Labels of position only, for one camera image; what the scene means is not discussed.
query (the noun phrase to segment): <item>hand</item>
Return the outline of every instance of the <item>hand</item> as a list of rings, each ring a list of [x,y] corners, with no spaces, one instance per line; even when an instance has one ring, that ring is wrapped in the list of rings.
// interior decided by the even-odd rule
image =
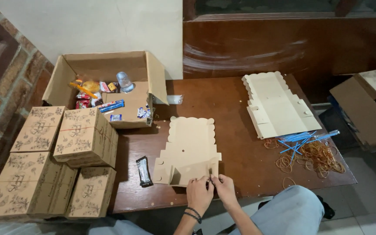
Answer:
[[[206,182],[209,177],[203,176],[201,179],[190,179],[187,186],[188,207],[196,210],[202,217],[213,199],[214,185]]]
[[[220,174],[218,178],[211,175],[211,180],[216,185],[218,196],[222,200],[223,206],[227,211],[240,207],[234,191],[233,179]]]

